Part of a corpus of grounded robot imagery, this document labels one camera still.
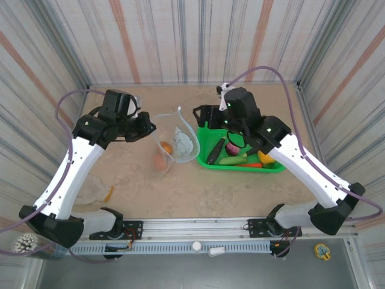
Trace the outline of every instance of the green plastic basket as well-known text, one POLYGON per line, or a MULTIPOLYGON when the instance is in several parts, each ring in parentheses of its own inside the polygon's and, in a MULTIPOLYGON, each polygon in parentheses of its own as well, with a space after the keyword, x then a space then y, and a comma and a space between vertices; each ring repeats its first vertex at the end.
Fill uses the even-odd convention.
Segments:
MULTIPOLYGON (((275 163, 274 167, 271 169, 265 169, 263 167, 259 168, 259 167, 221 166, 218 164, 219 160, 221 160, 222 158, 228 157, 228 155, 226 154, 226 150, 224 149, 224 146, 215 164, 206 164, 207 157, 210 154, 211 150, 218 143, 220 138, 226 136, 226 132, 227 131, 225 129, 208 129, 207 124, 206 124, 206 127, 204 128, 198 127, 197 135, 200 143, 200 153, 197 159, 198 159, 198 163, 202 167, 205 167, 211 170, 238 170, 242 172, 257 172, 257 173, 280 173, 285 169, 285 167, 280 163, 275 163)), ((232 134, 231 139, 235 143, 243 143, 243 139, 240 135, 232 134)), ((247 152, 250 149, 251 147, 248 145, 246 148, 241 149, 239 154, 243 154, 244 152, 247 152)), ((249 163, 260 162, 257 154, 250 155, 249 157, 247 157, 247 159, 249 163)))

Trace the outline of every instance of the wooden table surface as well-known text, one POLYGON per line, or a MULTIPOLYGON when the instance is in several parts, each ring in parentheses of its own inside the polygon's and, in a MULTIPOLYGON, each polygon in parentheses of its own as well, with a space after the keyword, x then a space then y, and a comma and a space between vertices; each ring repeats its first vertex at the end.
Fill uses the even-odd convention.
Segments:
MULTIPOLYGON (((275 115, 292 128, 285 91, 281 85, 244 85, 254 94, 262 114, 275 115)), ((192 110, 202 104, 219 104, 212 86, 119 87, 138 95, 143 110, 151 116, 176 111, 197 129, 192 110)), ((309 135, 293 87, 294 111, 304 145, 311 150, 309 135)), ((103 96, 89 94, 84 113, 101 105, 103 96)), ((151 162, 154 140, 111 143, 93 166, 82 192, 105 194, 113 185, 107 203, 76 206, 75 211, 110 207, 125 218, 241 217, 265 216, 279 203, 300 204, 314 200, 311 192, 289 171, 279 174, 208 170, 196 160, 174 164, 163 177, 154 178, 151 162)))

